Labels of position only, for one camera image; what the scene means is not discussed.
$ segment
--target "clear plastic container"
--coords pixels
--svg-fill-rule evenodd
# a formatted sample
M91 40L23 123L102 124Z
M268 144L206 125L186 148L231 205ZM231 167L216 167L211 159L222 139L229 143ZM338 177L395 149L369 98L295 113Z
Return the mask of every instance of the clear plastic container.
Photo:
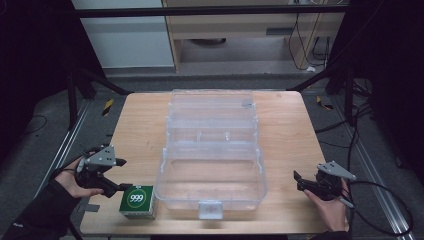
M174 91L155 194L170 209L254 210L267 193L250 91Z

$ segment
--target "person's arm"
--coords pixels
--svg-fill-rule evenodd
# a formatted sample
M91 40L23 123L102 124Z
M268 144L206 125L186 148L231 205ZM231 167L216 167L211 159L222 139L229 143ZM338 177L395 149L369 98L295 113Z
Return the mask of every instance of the person's arm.
M69 165L69 168L75 169L77 162ZM101 189L79 187L74 173L63 171L24 209L8 228L3 240L59 239L66 235L70 216L81 197L102 192Z
M343 179L342 184L347 192L347 185ZM309 190L305 190L304 193L318 208L321 219L328 229L327 232L318 234L311 240L350 240L349 234L345 231L346 206L344 203L338 198L323 201Z

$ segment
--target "green card box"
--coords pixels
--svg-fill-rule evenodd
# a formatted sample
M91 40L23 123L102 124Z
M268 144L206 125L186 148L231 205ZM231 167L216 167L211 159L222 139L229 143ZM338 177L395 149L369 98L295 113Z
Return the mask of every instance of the green card box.
M119 212L127 218L155 219L157 202L153 186L132 186L124 192Z

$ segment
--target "black cable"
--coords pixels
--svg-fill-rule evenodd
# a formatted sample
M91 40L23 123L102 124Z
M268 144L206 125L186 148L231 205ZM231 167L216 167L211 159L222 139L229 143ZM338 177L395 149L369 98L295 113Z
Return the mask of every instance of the black cable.
M317 43L319 41L320 37L317 37L314 43L314 46L312 47L312 56L316 59L316 60L320 60L320 61L326 61L328 58L328 54L329 54L329 45L330 45L330 37L327 37L327 43L325 46L325 51L324 53L316 53L315 49L317 46Z
M364 112L360 111L360 112L357 113L357 116L360 118L360 117L362 117L362 116L364 116L364 115L366 115L368 113L370 113L370 112L365 112L364 113ZM331 129L334 129L336 127L339 127L339 126L343 125L346 122L347 122L347 120L343 120L341 122L334 123L334 124L332 124L330 126L327 126L327 127L321 128L321 129L317 129L317 130L315 130L315 133L322 133L322 132L329 131Z
M45 116L43 116L43 115L34 115L34 116L32 116L32 118L36 118L36 117L43 118L43 119L44 119L44 123L41 125L41 127L37 128L37 129L35 129L35 130L32 130L32 131L24 132L24 134L31 134L31 133L38 132L38 131L40 131L40 130L44 127L44 126L46 126L46 124L47 124L47 118L46 118Z
M358 133L358 119L361 116L364 116L368 113L371 113L371 111L365 112L365 110L370 109L370 106L367 106L366 108L361 110L361 107L364 105L367 105L368 103L364 103L363 105L361 105L360 107L358 107L356 114L353 116L353 134L352 134L352 139L350 141L349 144L349 151L348 151L348 155L347 155L347 171L350 172L350 162L351 162L351 156L352 156L352 150L353 150L353 146L356 144L356 142L359 140L359 133Z
M318 141L318 142L323 143L323 144L327 144L327 145L330 145L330 146L333 146L333 147L349 148L348 146L340 146L340 145L336 145L336 144L332 144L332 143L328 143L328 142L324 142L324 141Z
M407 230L405 230L404 232L401 232L401 233L394 233L394 232L389 232L389 231L386 231L386 230L384 230L384 229L382 229L382 228L380 228L380 227L378 227L376 224L373 224L373 223L371 223L369 220L367 220L359 211L358 211L358 209L356 209L356 208L354 208L354 209L352 209L352 211L351 211L351 217L353 217L355 214L357 214L366 224L368 224L370 227L372 227L372 228L374 228L375 230L377 230L377 231L379 231L379 232L381 232L381 233L384 233L384 234L386 234L386 235L389 235L389 236L392 236L392 237L400 237L400 236L404 236L404 235L406 235L406 234L409 234L411 231L412 231L412 229L413 229L413 227L414 227L414 217L413 217L413 215L412 215L412 212L411 212L411 210L408 208L408 206L406 205L406 203L399 197L399 195L397 195L396 193L394 193L392 190L390 190L389 188L387 188L387 187L385 187L385 186L383 186L383 185L381 185L381 184L378 184L378 183L374 183L374 182L369 182L369 181L355 181L355 182L350 182L349 184L348 184L348 187L349 186L351 186L351 185L373 185L373 186L376 186L376 187L378 187L378 188L381 188L381 189L384 189L385 191L387 191L387 192L389 192L391 195L392 195L392 197L394 197L397 201L398 201L398 203L400 203L402 206L403 206L403 208L405 209L405 211L407 212L407 214L408 214L408 217L409 217L409 222L408 222L408 229Z
M311 67L323 66L323 65L324 65L324 63L322 63L322 64L315 64L315 63L310 62L310 61L309 61L309 59L308 59L308 56L306 56L306 49L305 49L305 45L303 44L303 40L302 40L302 37L300 36L300 31L299 31L299 15L300 15L299 13L297 13L297 14L296 14L296 21L295 21L295 24L294 24L294 26L293 26L293 31L292 31L292 33L290 34L289 42L288 42L288 45L289 45L289 52L290 52L290 55L291 55L291 57L292 57L292 59L293 59L294 65L296 66L296 68L297 68L298 70L306 70L306 69L307 69L307 68L301 68L301 67L297 66L296 61L294 61L295 59L294 59L293 52L291 51L291 38L292 38L292 36L293 36L293 34L294 34L294 31L296 30L296 31L297 31L297 35L298 35L298 37L299 37L300 45L302 46L302 50L303 50L303 57L305 58L305 60L306 60L306 61L307 61L307 62L311 65Z
M368 90L368 86L365 85L365 87L363 87L361 84L357 83L355 80L353 81L353 86L355 87L355 89L359 92L359 94L361 96L364 97L371 97L371 91Z

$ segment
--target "plastic container latch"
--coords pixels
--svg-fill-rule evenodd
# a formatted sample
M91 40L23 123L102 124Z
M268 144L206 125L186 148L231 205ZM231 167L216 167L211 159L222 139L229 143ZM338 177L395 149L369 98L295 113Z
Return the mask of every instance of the plastic container latch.
M199 202L199 219L223 219L224 208L221 201L208 200Z

